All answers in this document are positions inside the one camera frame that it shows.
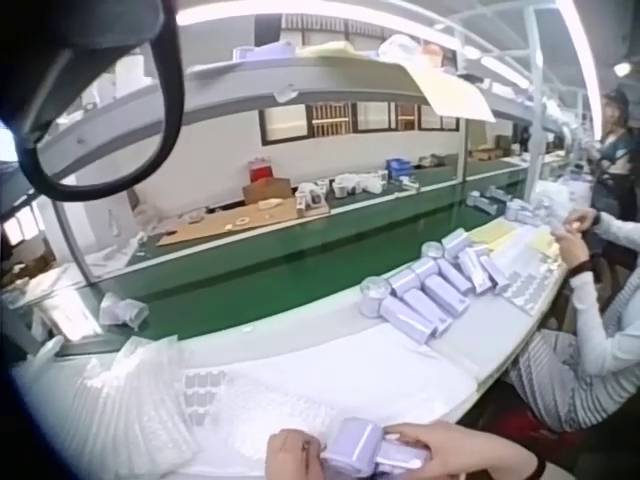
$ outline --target red container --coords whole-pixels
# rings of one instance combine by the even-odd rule
[[[273,168],[268,158],[255,158],[249,162],[249,182],[254,183],[261,178],[273,178]]]

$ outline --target worker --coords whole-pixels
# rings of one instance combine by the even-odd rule
[[[597,424],[640,387],[640,264],[600,314],[592,263],[582,233],[640,251],[640,223],[594,209],[573,211],[556,239],[569,269],[577,335],[535,334],[507,374],[534,414],[555,431]]]
[[[457,478],[481,470],[487,470],[494,480],[573,478],[513,442],[459,425],[400,424],[386,431],[401,442],[431,452],[431,459],[421,469],[401,477],[406,480]],[[323,480],[320,450],[320,442],[314,437],[298,430],[282,430],[269,439],[265,479]]]
[[[531,133],[529,132],[529,127],[525,125],[520,130],[520,137],[518,138],[521,154],[529,152],[529,140],[531,140]]]
[[[629,99],[620,89],[603,98],[604,135],[599,148],[590,151],[589,163],[595,176],[591,206],[621,220],[636,219],[635,140],[629,133]],[[585,235],[591,252],[596,283],[602,281],[600,258],[606,241],[594,232]]]

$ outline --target overhead shelf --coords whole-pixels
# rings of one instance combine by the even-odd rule
[[[325,101],[427,103],[411,76],[395,64],[338,57],[229,62],[187,75],[184,125],[282,106],[274,93],[285,89],[297,92],[286,105]],[[483,93],[496,117],[532,123],[532,106],[489,91]],[[162,122],[158,86],[144,87],[88,113],[46,141],[40,148],[43,166],[63,179],[106,155],[159,134]],[[559,130],[550,119],[543,125],[551,132]],[[32,187],[16,170],[4,175],[1,190],[5,213]]]

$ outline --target yellow paper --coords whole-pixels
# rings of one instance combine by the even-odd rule
[[[402,66],[429,100],[434,112],[441,117],[496,121],[482,92],[469,82],[435,69],[421,58],[405,62]]]
[[[529,245],[549,258],[556,258],[560,254],[558,243],[548,232],[538,233]]]
[[[362,55],[355,51],[353,45],[346,41],[327,42],[322,45],[313,45],[311,47],[300,48],[296,52],[297,57],[344,57],[344,58],[364,58],[368,59],[366,55]]]
[[[471,238],[473,242],[486,243],[491,246],[515,231],[516,227],[506,220],[498,218],[469,232],[469,238]]]

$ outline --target bracelet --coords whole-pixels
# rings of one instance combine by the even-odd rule
[[[533,471],[531,475],[529,475],[524,480],[540,480],[544,475],[544,472],[547,470],[547,461],[542,458],[540,455],[535,454],[538,459],[538,465],[536,465],[536,469]]]
[[[569,278],[574,278],[584,272],[593,272],[593,263],[591,260],[585,260],[569,270]]]

